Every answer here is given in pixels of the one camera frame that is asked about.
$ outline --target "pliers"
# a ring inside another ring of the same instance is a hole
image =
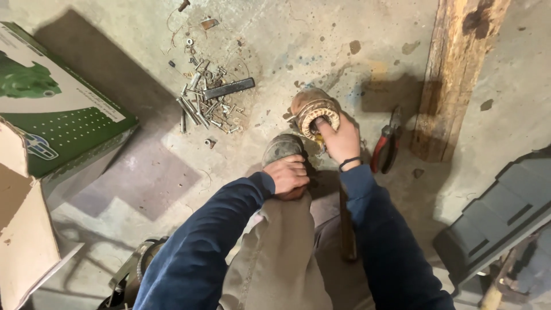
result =
[[[381,130],[381,137],[373,150],[373,156],[369,166],[371,172],[377,173],[379,170],[387,174],[394,164],[396,155],[398,155],[398,146],[402,136],[402,123],[400,117],[402,108],[397,106],[392,112],[390,123]]]

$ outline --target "navy blue sleeve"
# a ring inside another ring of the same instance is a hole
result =
[[[377,310],[455,309],[388,191],[368,165],[341,174],[358,253]]]
[[[225,257],[249,218],[275,192],[264,172],[222,187],[161,247],[145,272],[134,310],[215,310]]]

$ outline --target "bracelet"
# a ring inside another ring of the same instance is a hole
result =
[[[360,161],[360,163],[364,163],[362,160],[361,160],[361,157],[354,157],[354,158],[351,158],[351,159],[347,159],[345,160],[342,164],[339,165],[339,172],[342,172],[343,171],[343,166],[350,163],[350,162],[353,162],[353,161]]]

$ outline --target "right hand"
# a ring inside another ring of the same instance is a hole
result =
[[[327,152],[340,165],[345,160],[360,156],[360,131],[348,118],[340,113],[341,125],[337,131],[322,117],[316,118],[316,127],[320,131]],[[350,170],[361,165],[361,161],[353,161],[343,166],[342,170]]]
[[[306,185],[310,182],[303,162],[304,157],[296,154],[278,159],[262,170],[274,180],[275,195],[280,200],[294,200],[302,197]]]

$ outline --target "concrete floor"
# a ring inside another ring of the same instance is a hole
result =
[[[207,0],[171,15],[179,5],[179,0],[0,0],[0,19],[34,34],[142,123],[99,180],[52,211],[57,229],[86,245],[34,294],[36,309],[97,307],[110,294],[112,274],[141,241],[171,233],[222,185],[258,169],[266,143],[289,130],[283,115],[301,87],[321,87],[339,101],[359,124],[366,154],[397,104],[407,128],[414,125],[436,0]],[[406,132],[393,170],[376,176],[435,266],[439,258],[431,241],[437,232],[509,161],[551,141],[550,14],[549,0],[512,1],[451,163],[427,164],[412,156]],[[201,30],[197,25],[206,16],[220,25]],[[179,133],[174,97],[188,82],[178,71],[192,70],[183,52],[187,37],[195,40],[200,57],[225,66],[235,79],[254,77],[255,89],[231,96],[245,108],[243,132],[190,127]],[[361,47],[357,54],[351,44]],[[491,109],[481,111],[487,100],[493,100]],[[216,146],[205,147],[205,138]],[[319,185],[313,191],[334,190],[325,182],[335,176],[335,165],[315,147],[309,151],[314,166],[324,171],[315,176]],[[415,179],[414,169],[425,172]],[[446,280],[445,270],[436,273]],[[530,307],[547,302],[543,296]]]

